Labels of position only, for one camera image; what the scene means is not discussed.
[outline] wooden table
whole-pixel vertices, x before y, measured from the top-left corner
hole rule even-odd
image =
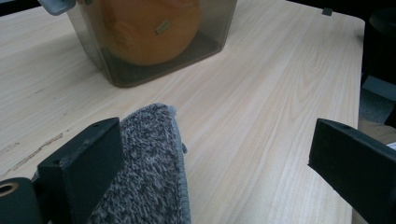
[[[0,179],[36,165],[86,126],[174,105],[189,149],[193,223],[350,223],[313,170],[317,118],[357,126],[363,21],[281,0],[240,0],[225,49],[150,83],[110,85],[66,15],[0,18]]]

